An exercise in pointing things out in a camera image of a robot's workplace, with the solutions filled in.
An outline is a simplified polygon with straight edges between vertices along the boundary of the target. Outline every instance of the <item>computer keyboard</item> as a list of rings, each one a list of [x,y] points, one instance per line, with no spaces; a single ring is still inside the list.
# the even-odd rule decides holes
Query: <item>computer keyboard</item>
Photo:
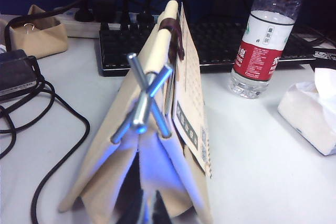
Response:
[[[201,72],[229,71],[236,59],[245,25],[239,23],[189,24]],[[139,53],[153,26],[129,30],[101,30],[99,32],[103,76],[124,76],[130,69],[126,55]],[[279,65],[299,65],[315,60],[306,42],[291,34],[279,60]]]

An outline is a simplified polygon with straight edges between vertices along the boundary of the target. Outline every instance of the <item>water bottle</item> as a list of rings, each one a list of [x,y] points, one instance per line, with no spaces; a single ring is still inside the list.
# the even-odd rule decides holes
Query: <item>water bottle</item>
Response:
[[[257,98],[267,89],[302,0],[254,0],[231,71],[232,91]]]

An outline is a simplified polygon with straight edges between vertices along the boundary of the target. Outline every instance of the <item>brown strap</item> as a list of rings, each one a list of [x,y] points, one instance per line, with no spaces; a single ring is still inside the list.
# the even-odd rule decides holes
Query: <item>brown strap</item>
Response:
[[[165,18],[160,23],[159,30],[161,29],[169,30],[172,34],[172,38],[175,37],[174,36],[175,34],[177,35],[177,39],[179,43],[179,46],[177,47],[177,53],[178,53],[180,60],[183,60],[184,59],[184,49],[182,45],[182,31],[181,31],[181,27],[179,23],[177,22],[177,20],[174,18]],[[170,44],[170,52],[175,52],[175,55],[176,55],[176,44],[173,40]]]

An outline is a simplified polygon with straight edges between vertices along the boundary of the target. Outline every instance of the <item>tissue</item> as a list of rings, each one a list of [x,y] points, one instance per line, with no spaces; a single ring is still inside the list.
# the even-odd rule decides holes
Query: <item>tissue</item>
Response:
[[[316,68],[314,82],[292,85],[278,111],[320,153],[336,154],[336,70]]]

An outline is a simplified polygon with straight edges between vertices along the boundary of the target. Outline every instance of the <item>desk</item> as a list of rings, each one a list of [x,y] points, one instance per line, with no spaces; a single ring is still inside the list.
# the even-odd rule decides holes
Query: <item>desk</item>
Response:
[[[97,40],[70,38],[68,51],[39,60],[46,80],[91,124],[86,142],[42,191],[37,211],[41,224],[90,223],[83,207],[60,214],[57,206],[73,184],[123,79],[99,76],[96,55]],[[292,83],[312,79],[309,66],[277,70],[264,96],[248,100],[229,91],[229,73],[202,75],[214,224],[335,223],[336,156],[323,157],[277,113]],[[47,95],[41,94],[12,113],[15,125],[30,121],[47,103]],[[55,103],[42,120],[18,134],[15,147],[0,161],[2,224],[30,223],[37,185],[83,132],[82,122]],[[9,136],[0,135],[2,150],[8,142]],[[192,213],[174,221],[197,222]]]

